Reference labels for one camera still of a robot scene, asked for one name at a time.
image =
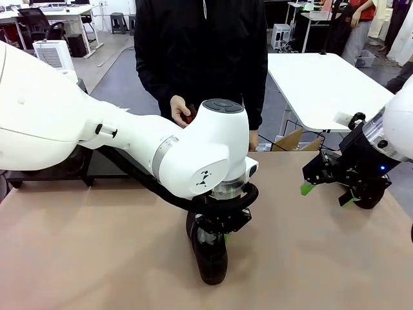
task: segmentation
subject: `orange shirt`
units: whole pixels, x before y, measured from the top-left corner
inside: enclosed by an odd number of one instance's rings
[[[350,0],[350,5],[354,6],[356,8],[361,7],[363,4],[365,4],[368,0]],[[376,7],[374,5],[370,6],[369,8],[366,8],[364,11],[362,11],[360,20],[361,21],[371,21],[374,18],[374,14],[376,13]]]

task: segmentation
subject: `keyboard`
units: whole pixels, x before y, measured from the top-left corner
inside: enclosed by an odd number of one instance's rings
[[[53,8],[53,7],[46,7],[46,8],[40,8],[43,12],[60,12],[63,11],[64,8]]]

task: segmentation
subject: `person's left hand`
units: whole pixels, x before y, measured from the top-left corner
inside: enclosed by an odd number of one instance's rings
[[[361,12],[359,10],[356,10],[353,14],[353,17],[351,19],[351,28],[355,28],[357,26],[357,24],[359,23],[360,20],[360,15]]]
[[[250,130],[249,152],[255,152],[258,146],[258,130]]]

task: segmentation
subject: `hand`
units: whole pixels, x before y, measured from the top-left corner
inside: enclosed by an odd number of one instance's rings
[[[191,111],[189,111],[189,109],[186,107],[185,100],[182,97],[177,95],[172,97],[172,99],[170,100],[170,109],[172,111],[172,118],[179,126],[181,126],[182,128],[188,126],[188,124],[185,123],[182,119],[181,113],[183,113],[185,116],[190,116]]]
[[[353,17],[351,19],[351,28],[352,29],[355,28],[358,25],[359,20],[360,20],[360,15],[361,15],[361,12],[359,10],[356,10],[354,12]]]
[[[255,152],[258,146],[258,130],[250,130],[250,152]]]

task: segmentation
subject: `logo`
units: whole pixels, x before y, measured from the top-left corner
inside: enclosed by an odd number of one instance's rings
[[[198,186],[198,185],[204,185],[204,187],[207,187],[207,185],[206,185],[206,183],[205,183],[205,180],[207,179],[207,177],[211,176],[212,173],[209,173],[209,172],[206,170],[206,171],[201,172],[201,174],[203,175],[202,182],[201,182],[201,183],[198,183],[196,186]]]

